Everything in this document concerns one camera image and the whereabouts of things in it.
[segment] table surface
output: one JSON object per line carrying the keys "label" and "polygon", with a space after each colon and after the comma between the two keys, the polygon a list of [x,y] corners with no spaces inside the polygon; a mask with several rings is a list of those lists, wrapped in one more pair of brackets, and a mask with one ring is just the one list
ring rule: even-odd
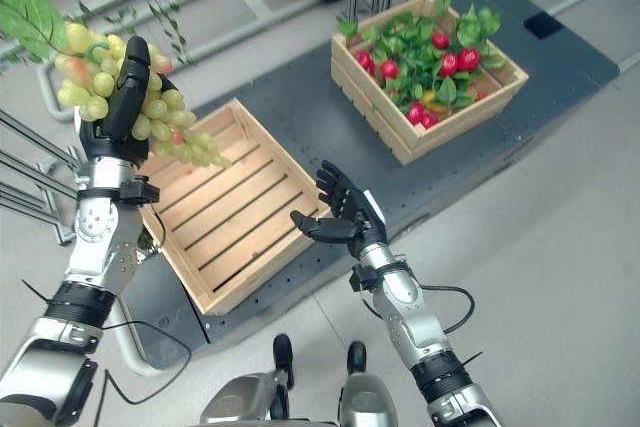
{"label": "table surface", "polygon": [[[328,44],[196,113],[202,117],[237,97],[310,175],[330,159],[369,188],[394,235],[508,168],[619,74],[616,64],[569,29],[543,40],[526,30],[524,20],[540,13],[528,0],[454,0],[454,8],[466,11],[471,3],[502,13],[502,28],[492,40],[530,79],[502,114],[409,166],[396,161],[331,80]],[[326,279],[321,274],[346,255],[340,246],[314,244],[225,316],[200,315],[161,255],[140,266],[123,298],[131,318],[157,325],[197,350],[249,335],[319,285]],[[170,339],[144,328],[137,335],[152,366],[166,369],[183,359]]]}

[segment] grape cluster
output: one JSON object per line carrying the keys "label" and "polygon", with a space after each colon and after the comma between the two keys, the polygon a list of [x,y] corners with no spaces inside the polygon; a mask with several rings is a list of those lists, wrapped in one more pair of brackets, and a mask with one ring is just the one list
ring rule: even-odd
{"label": "grape cluster", "polygon": [[[86,122],[103,119],[109,113],[108,99],[124,62],[125,43],[117,35],[100,35],[84,25],[68,23],[69,49],[58,54],[55,66],[66,75],[58,91],[58,101],[76,107]],[[228,167],[213,138],[190,130],[196,122],[193,112],[185,110],[177,90],[161,91],[159,74],[171,71],[171,61],[155,45],[149,44],[151,72],[142,109],[131,130],[137,140],[152,139],[156,155],[175,156],[180,162],[198,166],[210,164]]]}

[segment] robotic hand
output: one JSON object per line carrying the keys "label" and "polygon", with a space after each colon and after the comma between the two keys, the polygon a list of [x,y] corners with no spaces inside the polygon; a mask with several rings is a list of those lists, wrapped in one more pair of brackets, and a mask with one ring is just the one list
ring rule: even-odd
{"label": "robotic hand", "polygon": [[437,426],[503,427],[482,389],[471,380],[436,317],[429,312],[423,289],[404,260],[388,246],[384,217],[369,191],[358,189],[330,162],[323,161],[316,185],[333,219],[291,213],[295,225],[318,242],[344,243],[359,260],[350,279],[354,291],[373,295],[376,311],[413,374]]}
{"label": "robotic hand", "polygon": [[[29,330],[0,379],[0,425],[75,423],[92,387],[95,352],[111,307],[137,266],[140,205],[159,200],[148,178],[135,174],[147,141],[131,137],[149,81],[149,51],[132,37],[109,114],[82,122],[87,162],[78,174],[77,241],[64,280],[45,314]],[[163,79],[163,90],[174,88]]]}

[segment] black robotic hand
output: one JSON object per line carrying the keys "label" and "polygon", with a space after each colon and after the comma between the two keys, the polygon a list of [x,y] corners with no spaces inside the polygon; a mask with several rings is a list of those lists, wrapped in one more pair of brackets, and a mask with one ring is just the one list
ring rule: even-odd
{"label": "black robotic hand", "polygon": [[316,219],[294,210],[291,219],[306,236],[318,242],[347,244],[353,257],[368,245],[386,244],[384,218],[368,191],[358,189],[338,167],[326,160],[318,170],[318,197],[331,207],[333,219]]}

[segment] empty wooden crate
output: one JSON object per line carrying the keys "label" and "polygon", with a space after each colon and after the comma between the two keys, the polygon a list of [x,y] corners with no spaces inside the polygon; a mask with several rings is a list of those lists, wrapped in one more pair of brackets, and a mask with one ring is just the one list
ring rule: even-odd
{"label": "empty wooden crate", "polygon": [[324,215],[314,181],[237,100],[194,127],[233,165],[194,167],[151,157],[142,169],[160,187],[145,226],[202,313],[229,312],[311,241],[289,213]]}
{"label": "empty wooden crate", "polygon": [[[404,12],[411,12],[414,17],[433,16],[435,1],[409,0],[360,22],[358,34],[350,39],[348,45],[342,34],[335,34],[331,39],[331,77],[353,101],[354,106],[402,165],[407,165],[502,112],[529,78],[520,67],[489,42],[498,55],[506,59],[506,64],[491,71],[480,69],[475,83],[477,89],[484,91],[487,96],[429,129],[425,129],[421,124],[412,125],[376,80],[358,64],[354,54],[371,47],[370,43],[361,37],[367,29],[382,29],[389,20]],[[437,27],[451,34],[457,18],[458,14],[450,8],[437,20]]]}

